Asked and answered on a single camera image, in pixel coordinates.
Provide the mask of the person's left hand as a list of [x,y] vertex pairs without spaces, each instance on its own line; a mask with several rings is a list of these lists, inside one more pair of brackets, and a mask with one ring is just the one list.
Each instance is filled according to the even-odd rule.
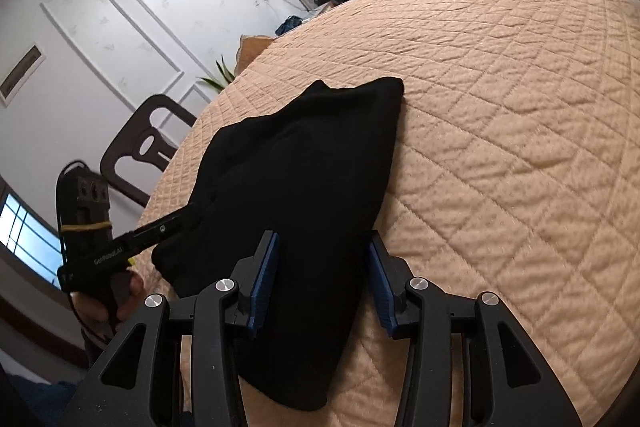
[[144,303],[146,289],[143,277],[137,271],[129,270],[128,275],[122,275],[120,281],[127,283],[127,288],[120,286],[116,295],[109,293],[106,299],[99,300],[78,291],[70,294],[82,323],[100,336],[117,331],[120,324],[126,322]]

